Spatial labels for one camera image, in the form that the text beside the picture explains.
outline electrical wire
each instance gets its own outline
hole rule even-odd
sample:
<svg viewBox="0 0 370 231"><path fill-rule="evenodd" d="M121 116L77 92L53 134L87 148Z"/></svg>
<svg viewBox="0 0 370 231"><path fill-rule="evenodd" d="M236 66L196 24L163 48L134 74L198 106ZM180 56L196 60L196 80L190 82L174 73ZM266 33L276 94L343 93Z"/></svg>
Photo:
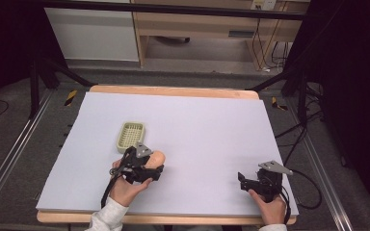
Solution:
<svg viewBox="0 0 370 231"><path fill-rule="evenodd" d="M307 209L307 210L315 210L318 207L320 207L321 203L323 202L323 195L321 194L321 190L318 187L318 185L310 177L308 177L304 173L302 173L302 172L300 172L298 170L295 170L295 169L290 169L290 170L293 171L294 173L297 173L297 174L301 175L305 179L307 179L314 186L314 188L317 190L317 193L318 193L318 196L319 196L319 200L318 200L318 202L315 205L309 206L309 205L303 205L302 203L300 203L298 205L300 207L303 207L303 208Z"/></svg>
<svg viewBox="0 0 370 231"><path fill-rule="evenodd" d="M283 197L284 202L286 202L286 214L284 215L284 224L287 224L287 221L290 219L290 215L291 215L290 196L287 190L283 186L282 186L282 190L280 192L280 195Z"/></svg>
<svg viewBox="0 0 370 231"><path fill-rule="evenodd" d="M331 14L331 17L326 22L326 24L323 25L323 27L317 32L317 34L313 37L313 39L310 40L307 43L304 50L294 60L292 60L292 62L290 62L289 68L287 68L286 70L283 70L282 73L280 73L278 76L274 77L274 78L276 78L275 81L274 80L268 80L268 81L266 81L266 82L264 82L264 83L262 83L262 84L260 84L256 87L248 88L248 89L245 89L245 90L256 90L256 91L263 90L263 89L267 88L266 85L274 84L278 80L285 79L289 75L292 75L292 74L297 74L297 72L302 71L303 68L308 67L308 64L311 63L311 58L314 57L314 54L313 54L314 53L313 49L314 49L314 46L315 46L314 44L319 42L320 37L327 31L330 23L335 18L335 16L338 14L338 12L342 8L344 2L345 2L345 0L341 0L340 2L338 2L335 5L336 7L334 6L334 8L332 8L332 7L331 8L324 8L320 12L320 14L323 14L323 13L330 13L330 12L334 11Z"/></svg>
<svg viewBox="0 0 370 231"><path fill-rule="evenodd" d="M118 174L115 174L109 181L109 184L107 185L107 188L103 194L103 197L101 197L101 209L104 208L104 206L106 206L106 202L107 202L107 197L110 193L110 190L114 187L114 185L116 184L116 181L117 179L119 179L119 177L121 177L122 175L119 175Z"/></svg>
<svg viewBox="0 0 370 231"><path fill-rule="evenodd" d="M293 147L290 149L290 152L287 154L287 157L285 158L285 160L283 161L283 165L284 166L287 166L287 162L288 160L290 159L291 157L291 154L293 153L294 149L296 148L296 146L299 144L300 140L305 137L306 135L306 131L307 131L307 128L304 128L302 130L302 132L299 134L299 136L297 137L296 139L296 142L293 144Z"/></svg>
<svg viewBox="0 0 370 231"><path fill-rule="evenodd" d="M321 85L318 86L319 88L319 91L317 92L316 90L314 90L312 87L310 87L308 84L307 84L307 88L306 88L306 93L314 96L314 97L317 97L317 98L322 98L323 97L323 94L321 93Z"/></svg>
<svg viewBox="0 0 370 231"><path fill-rule="evenodd" d="M257 38L259 39L259 44L260 44L260 49L261 49L261 53L262 53L262 57L263 57L263 62L266 66L268 66L268 68L275 68L276 66L271 66L271 65L266 63L266 59L265 59L265 56L264 56L263 45L261 44L261 38L260 38L260 33L259 33L259 25L260 25L260 18L257 18L257 27L256 27L255 35L257 35Z"/></svg>
<svg viewBox="0 0 370 231"><path fill-rule="evenodd" d="M285 66L285 62L286 62L287 56L288 56L288 49L289 49L288 48L288 42L285 42L284 43L284 49L283 49L283 56L282 57L275 57L275 51L278 48L278 44L279 44L279 42L276 41L275 46L273 47L273 51L272 51L272 63L277 65L277 71L278 71L279 67L284 67Z"/></svg>
<svg viewBox="0 0 370 231"><path fill-rule="evenodd" d="M256 34L254 34L253 41L251 42L251 51L253 52L253 55L256 59L257 66L259 67L259 69L263 69L263 67L260 65L259 59L257 58L256 52L254 51L254 38L255 38L255 36L256 36Z"/></svg>
<svg viewBox="0 0 370 231"><path fill-rule="evenodd" d="M315 116L317 116L317 115L318 115L318 114L320 114L320 113L322 113L322 111L321 111L321 110L320 110L320 111L318 111L318 112L316 112L316 113L314 113L314 114L312 114L312 115L309 115L309 116L307 117L307 119L306 119L306 122L310 122L310 121L312 121L312 120L314 119L314 117L315 117ZM282 136L284 136L284 135L286 135L286 134L288 134L288 133L290 133L290 132L294 131L295 129L299 128L299 127L300 127L300 126L302 126L302 125L303 125L302 123L298 123L298 124L294 125L293 127L291 127L291 128L289 128L289 129L287 129L286 131L284 131L284 132L282 132L282 133L280 133L280 134L276 135L276 136L275 136L275 139L280 138L280 137L282 137Z"/></svg>
<svg viewBox="0 0 370 231"><path fill-rule="evenodd" d="M306 105L305 107L308 108L311 104L313 103L320 103L320 100L319 99L311 99Z"/></svg>
<svg viewBox="0 0 370 231"><path fill-rule="evenodd" d="M305 138L305 135L306 135L307 131L305 131L305 134L302 136L302 138L299 140L299 143ZM290 143L290 144L281 144L281 145L278 145L277 147L287 147L287 146L293 146L294 143Z"/></svg>
<svg viewBox="0 0 370 231"><path fill-rule="evenodd" d="M2 111L0 113L0 115L2 115L3 113L5 113L9 109L9 103L7 101L4 101L4 100L0 100L0 102L5 103L5 109L4 109L4 111Z"/></svg>

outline small plastic basket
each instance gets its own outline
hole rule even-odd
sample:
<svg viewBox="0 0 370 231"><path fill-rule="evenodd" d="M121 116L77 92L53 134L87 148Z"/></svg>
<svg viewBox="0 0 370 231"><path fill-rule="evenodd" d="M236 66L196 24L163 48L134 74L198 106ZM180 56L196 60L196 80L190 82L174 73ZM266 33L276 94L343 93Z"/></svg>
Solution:
<svg viewBox="0 0 370 231"><path fill-rule="evenodd" d="M119 132L117 141L117 151L121 154L130 146L135 146L137 142L143 142L145 127L139 122L125 122Z"/></svg>

